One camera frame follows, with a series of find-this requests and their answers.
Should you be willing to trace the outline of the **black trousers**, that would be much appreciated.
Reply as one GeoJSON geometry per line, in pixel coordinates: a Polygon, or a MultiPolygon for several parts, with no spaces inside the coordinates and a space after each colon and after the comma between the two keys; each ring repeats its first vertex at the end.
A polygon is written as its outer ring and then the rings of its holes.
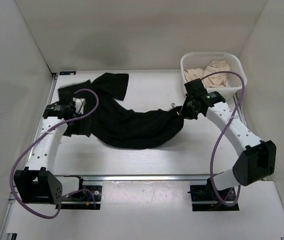
{"type": "Polygon", "coordinates": [[[84,113],[97,107],[89,116],[91,135],[109,146],[143,150],[163,145],[184,126],[181,107],[148,112],[125,109],[118,101],[124,100],[128,82],[127,73],[104,73],[94,81],[61,87],[58,93],[71,92],[84,98],[84,113]]]}

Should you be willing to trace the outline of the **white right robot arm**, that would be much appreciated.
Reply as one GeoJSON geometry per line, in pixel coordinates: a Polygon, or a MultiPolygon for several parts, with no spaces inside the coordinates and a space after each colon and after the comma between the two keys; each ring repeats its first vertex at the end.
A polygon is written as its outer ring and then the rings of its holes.
{"type": "Polygon", "coordinates": [[[214,176],[214,183],[206,187],[210,199],[219,199],[225,189],[248,186],[274,173],[277,147],[271,140],[263,141],[252,133],[232,115],[221,94],[207,92],[200,79],[186,83],[185,89],[181,116],[190,120],[198,114],[205,116],[222,131],[239,157],[231,169],[214,176]]]}

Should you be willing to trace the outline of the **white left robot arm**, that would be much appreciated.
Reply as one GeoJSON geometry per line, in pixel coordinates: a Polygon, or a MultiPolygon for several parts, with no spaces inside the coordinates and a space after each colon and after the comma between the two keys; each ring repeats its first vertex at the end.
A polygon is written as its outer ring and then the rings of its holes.
{"type": "Polygon", "coordinates": [[[14,184],[25,204],[54,204],[70,194],[75,200],[85,198],[87,188],[78,176],[56,177],[53,174],[55,157],[63,136],[84,134],[86,100],[63,91],[57,102],[46,106],[40,141],[23,170],[16,170],[14,184]]]}

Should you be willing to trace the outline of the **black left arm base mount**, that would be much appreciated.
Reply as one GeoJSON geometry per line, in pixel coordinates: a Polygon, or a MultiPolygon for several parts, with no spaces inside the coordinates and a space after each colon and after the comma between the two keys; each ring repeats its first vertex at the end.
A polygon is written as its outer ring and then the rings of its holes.
{"type": "Polygon", "coordinates": [[[102,198],[102,185],[84,185],[84,188],[89,189],[91,194],[82,191],[70,197],[65,197],[61,204],[62,210],[100,210],[102,198]]]}

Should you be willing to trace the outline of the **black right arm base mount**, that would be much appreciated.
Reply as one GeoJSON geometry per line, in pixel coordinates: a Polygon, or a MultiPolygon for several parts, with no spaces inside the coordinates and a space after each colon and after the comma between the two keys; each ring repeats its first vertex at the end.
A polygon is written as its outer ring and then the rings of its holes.
{"type": "Polygon", "coordinates": [[[193,212],[225,212],[239,211],[239,205],[226,206],[221,204],[214,191],[207,185],[190,185],[193,212]]]}

